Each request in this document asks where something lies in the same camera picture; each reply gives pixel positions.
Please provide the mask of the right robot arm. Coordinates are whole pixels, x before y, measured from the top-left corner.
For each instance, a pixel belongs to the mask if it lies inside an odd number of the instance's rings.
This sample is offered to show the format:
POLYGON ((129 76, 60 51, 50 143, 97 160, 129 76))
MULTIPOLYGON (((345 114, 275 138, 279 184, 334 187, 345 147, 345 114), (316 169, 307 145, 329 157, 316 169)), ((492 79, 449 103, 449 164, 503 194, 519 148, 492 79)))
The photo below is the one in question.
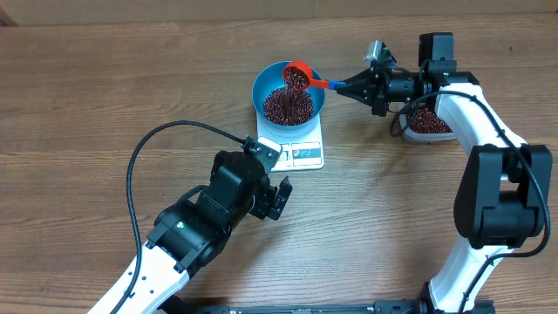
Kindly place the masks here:
POLYGON ((415 301, 377 301, 378 313, 491 313, 476 297, 498 263, 525 258, 522 244, 551 233, 548 191, 553 156, 511 131, 487 103, 479 81, 461 72, 450 32, 419 38, 417 72, 399 68, 387 46, 371 43, 368 68, 332 85, 384 116, 393 102, 415 117, 425 106, 444 121, 468 157, 453 204, 458 239, 441 271, 415 301))

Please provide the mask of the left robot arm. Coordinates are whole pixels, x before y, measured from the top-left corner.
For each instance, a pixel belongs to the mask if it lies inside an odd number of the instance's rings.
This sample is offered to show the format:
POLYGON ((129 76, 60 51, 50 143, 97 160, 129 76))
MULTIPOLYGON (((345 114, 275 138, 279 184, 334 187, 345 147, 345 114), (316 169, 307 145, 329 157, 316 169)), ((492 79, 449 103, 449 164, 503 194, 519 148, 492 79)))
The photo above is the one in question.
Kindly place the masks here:
POLYGON ((93 313, 154 313, 214 260, 246 215, 278 220, 292 187, 269 183, 282 146, 247 138, 214 157, 209 183, 192 188, 155 219, 140 255, 92 307, 93 313))

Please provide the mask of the orange scoop with blue handle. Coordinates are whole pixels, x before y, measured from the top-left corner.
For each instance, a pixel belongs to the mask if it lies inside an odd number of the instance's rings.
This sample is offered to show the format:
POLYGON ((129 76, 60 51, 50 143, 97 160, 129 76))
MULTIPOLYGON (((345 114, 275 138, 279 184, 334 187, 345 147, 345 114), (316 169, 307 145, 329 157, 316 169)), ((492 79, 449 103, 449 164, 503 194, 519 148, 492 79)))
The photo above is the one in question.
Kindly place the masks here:
POLYGON ((314 78, 311 67, 302 60, 292 60, 282 70, 282 78, 288 91, 303 92, 309 87, 336 90, 345 83, 336 80, 314 78))

